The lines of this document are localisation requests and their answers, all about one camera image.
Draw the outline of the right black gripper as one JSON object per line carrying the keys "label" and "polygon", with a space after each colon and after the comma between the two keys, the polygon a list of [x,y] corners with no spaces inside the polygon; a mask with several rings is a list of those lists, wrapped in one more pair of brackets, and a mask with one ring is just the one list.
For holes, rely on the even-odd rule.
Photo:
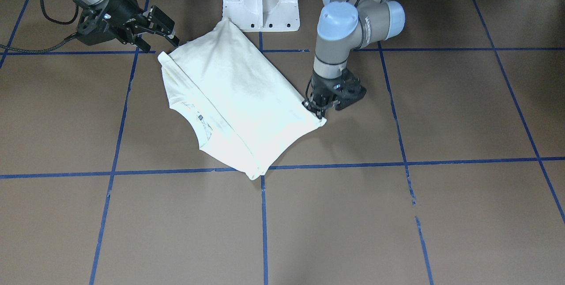
{"label": "right black gripper", "polygon": [[164,37],[174,47],[180,43],[175,22],[157,5],[144,12],[137,0],[103,0],[97,5],[75,0],[75,4],[83,9],[76,38],[85,45],[117,39],[122,44],[135,45],[142,52],[149,53],[151,46],[143,39],[143,30],[135,28],[138,24],[145,26],[147,23],[148,33]]}

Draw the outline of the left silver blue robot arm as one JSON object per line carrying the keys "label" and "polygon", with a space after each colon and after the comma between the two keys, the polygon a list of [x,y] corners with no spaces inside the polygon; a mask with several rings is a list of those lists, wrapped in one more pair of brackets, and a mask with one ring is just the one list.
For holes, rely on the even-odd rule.
{"label": "left silver blue robot arm", "polygon": [[406,15],[398,0],[322,0],[313,74],[303,106],[318,119],[361,100],[366,88],[347,68],[351,50],[400,34]]}

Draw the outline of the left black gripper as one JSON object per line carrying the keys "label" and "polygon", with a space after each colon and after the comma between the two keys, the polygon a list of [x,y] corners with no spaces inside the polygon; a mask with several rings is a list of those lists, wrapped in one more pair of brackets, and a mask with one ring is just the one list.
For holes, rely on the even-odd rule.
{"label": "left black gripper", "polygon": [[313,90],[302,105],[319,120],[325,118],[328,109],[343,110],[366,94],[366,88],[350,70],[342,70],[335,79],[323,78],[313,71],[308,86],[312,86]]}

